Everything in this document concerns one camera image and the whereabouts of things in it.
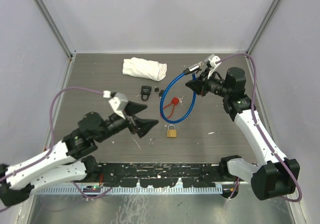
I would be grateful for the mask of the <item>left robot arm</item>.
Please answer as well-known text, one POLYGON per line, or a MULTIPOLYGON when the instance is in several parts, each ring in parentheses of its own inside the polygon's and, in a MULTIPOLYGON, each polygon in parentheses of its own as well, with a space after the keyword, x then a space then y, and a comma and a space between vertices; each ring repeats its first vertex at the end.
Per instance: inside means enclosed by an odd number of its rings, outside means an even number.
POLYGON ((146 108, 145 104, 129 101, 123 117, 113 113, 107 119, 97 112, 89 112, 75 130, 46 151, 16 165, 1 164, 0 200, 5 207, 11 207, 50 186, 97 181, 101 171, 91 155, 98 148, 96 144, 125 129, 144 137, 159 122, 136 116, 146 108))

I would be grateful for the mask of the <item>black-headed keys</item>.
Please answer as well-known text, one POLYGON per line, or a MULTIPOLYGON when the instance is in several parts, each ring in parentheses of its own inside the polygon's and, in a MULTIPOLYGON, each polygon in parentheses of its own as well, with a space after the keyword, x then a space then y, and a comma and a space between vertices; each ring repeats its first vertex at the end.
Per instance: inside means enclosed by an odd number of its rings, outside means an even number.
POLYGON ((156 94, 158 94, 158 97, 161 99, 163 97, 163 94, 164 94, 165 90, 164 89, 160 89, 159 87, 156 86, 154 88, 154 92, 156 94))

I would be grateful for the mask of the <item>brass padlock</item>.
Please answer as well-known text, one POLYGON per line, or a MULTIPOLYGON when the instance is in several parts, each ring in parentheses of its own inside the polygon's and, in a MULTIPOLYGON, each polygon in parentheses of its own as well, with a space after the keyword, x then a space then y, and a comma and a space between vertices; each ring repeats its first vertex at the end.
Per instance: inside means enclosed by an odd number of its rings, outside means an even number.
POLYGON ((177 138, 177 130, 176 130, 175 125, 169 124, 167 126, 166 137, 167 138, 177 138))

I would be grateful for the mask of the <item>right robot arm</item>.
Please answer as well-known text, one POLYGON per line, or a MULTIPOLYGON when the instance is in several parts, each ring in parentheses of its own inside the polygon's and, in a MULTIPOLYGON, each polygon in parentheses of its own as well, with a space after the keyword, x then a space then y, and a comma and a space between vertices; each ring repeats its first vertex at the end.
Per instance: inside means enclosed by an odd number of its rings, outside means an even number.
POLYGON ((219 175, 223 180, 240 178, 251 185, 253 193, 261 201, 295 192, 300 165, 296 159, 287 158, 260 123, 256 107, 245 93, 243 69, 231 67, 225 78, 216 71, 209 75, 206 69, 185 85, 201 97, 207 93, 222 97, 225 112, 240 128, 256 157, 257 164, 249 163, 239 155, 221 158, 219 175))

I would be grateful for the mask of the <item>small brass padlock key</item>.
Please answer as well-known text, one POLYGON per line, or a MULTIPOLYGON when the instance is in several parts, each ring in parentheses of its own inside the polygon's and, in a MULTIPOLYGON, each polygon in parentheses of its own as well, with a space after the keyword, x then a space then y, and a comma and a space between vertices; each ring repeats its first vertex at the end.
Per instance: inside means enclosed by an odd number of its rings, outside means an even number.
POLYGON ((155 143, 155 139, 154 139, 154 138, 151 138, 151 139, 149 140, 149 145, 153 146, 154 143, 155 143))

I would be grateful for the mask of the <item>red cable padlock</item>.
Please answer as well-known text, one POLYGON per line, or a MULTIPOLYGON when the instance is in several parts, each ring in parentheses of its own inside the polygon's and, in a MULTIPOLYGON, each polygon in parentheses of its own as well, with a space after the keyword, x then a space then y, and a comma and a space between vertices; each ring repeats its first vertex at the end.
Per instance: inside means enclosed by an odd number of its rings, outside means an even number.
POLYGON ((178 97, 173 97, 171 102, 163 107, 163 110, 171 107, 170 114, 166 116, 167 119, 172 117, 172 115, 174 114, 175 108, 179 102, 180 102, 180 99, 178 97))

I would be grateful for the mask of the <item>black padlock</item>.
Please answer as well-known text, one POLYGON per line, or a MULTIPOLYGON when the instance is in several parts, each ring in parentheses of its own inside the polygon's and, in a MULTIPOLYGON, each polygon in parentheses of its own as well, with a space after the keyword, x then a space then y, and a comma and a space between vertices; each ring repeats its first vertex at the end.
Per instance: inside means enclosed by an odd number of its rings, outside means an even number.
POLYGON ((142 101, 146 102, 151 95, 152 87, 148 85, 141 86, 140 98, 142 101))

